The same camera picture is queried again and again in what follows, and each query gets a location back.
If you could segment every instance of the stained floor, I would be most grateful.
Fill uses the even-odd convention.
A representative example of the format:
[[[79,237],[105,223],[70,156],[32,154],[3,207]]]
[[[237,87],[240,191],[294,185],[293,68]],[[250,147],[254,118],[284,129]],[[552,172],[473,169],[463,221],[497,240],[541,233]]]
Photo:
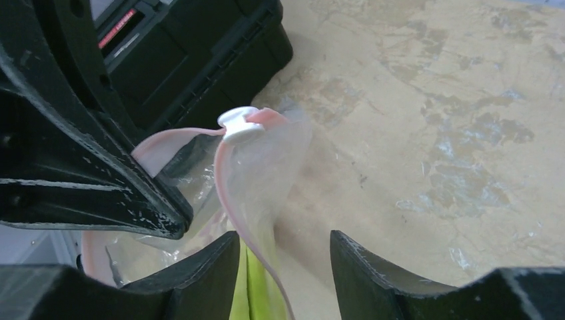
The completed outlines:
[[[565,265],[564,10],[282,2],[295,56],[254,104],[290,97],[314,123],[277,225],[299,319],[339,319],[332,229],[450,285]]]

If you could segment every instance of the transparent plastic sheet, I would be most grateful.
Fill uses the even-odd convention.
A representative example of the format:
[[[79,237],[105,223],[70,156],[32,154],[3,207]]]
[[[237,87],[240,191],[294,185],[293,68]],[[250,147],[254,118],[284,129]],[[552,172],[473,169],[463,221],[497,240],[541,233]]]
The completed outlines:
[[[138,162],[151,176],[178,187],[195,209],[195,218],[178,241],[119,233],[107,245],[118,286],[164,269],[235,229],[267,271],[257,272],[267,290],[257,295],[262,296],[261,303],[276,315],[294,319],[277,273],[273,228],[304,160],[312,128],[294,101],[284,99],[278,110],[249,115],[247,121],[260,123],[265,132],[245,142],[220,142],[217,136],[225,129],[176,129],[157,133],[136,148],[133,156]],[[155,265],[142,267],[144,272],[136,266],[142,265],[142,251]],[[255,261],[250,253],[248,272]]]

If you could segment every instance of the white paint stain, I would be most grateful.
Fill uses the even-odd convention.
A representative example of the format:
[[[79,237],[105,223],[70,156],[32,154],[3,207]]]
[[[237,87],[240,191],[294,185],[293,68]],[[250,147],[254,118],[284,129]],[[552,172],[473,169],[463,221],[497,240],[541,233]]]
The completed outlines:
[[[456,262],[463,270],[468,270],[471,268],[471,264],[467,260],[467,258],[463,255],[463,251],[457,248],[449,248],[449,254],[451,255],[451,259]]]
[[[0,179],[0,185],[24,185],[30,187],[54,187],[64,189],[82,189],[98,191],[130,191],[128,188],[116,185],[92,185],[88,183],[74,183],[64,181],[27,180],[27,179]]]

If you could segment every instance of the plastic bag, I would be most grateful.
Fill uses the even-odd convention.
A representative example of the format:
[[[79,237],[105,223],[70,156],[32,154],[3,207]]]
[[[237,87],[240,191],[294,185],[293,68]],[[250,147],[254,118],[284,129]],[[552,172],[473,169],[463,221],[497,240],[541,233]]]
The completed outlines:
[[[248,255],[247,267],[258,275],[248,282],[253,280],[254,288],[266,290],[264,294],[255,295],[265,297],[265,301],[258,303],[266,303],[278,315],[282,304],[285,309],[282,313],[294,319],[277,273],[273,227],[308,149],[311,124],[305,112],[290,99],[283,101],[280,113],[271,109],[243,109],[245,121],[226,124],[227,129],[162,131],[135,148],[132,156],[151,177],[181,190],[195,208],[195,218],[189,232],[178,241],[140,235],[130,237],[160,249],[163,254],[158,259],[166,267],[196,253],[229,229],[235,229],[257,258],[256,262]],[[239,135],[239,131],[233,129],[236,126],[251,128],[252,134]],[[218,136],[223,137],[219,143],[214,139]],[[213,173],[213,186],[210,173]],[[109,246],[109,251],[118,253],[119,245],[128,241],[118,239]],[[117,262],[117,255],[112,252],[110,255],[113,263]],[[261,267],[267,272],[261,273]]]

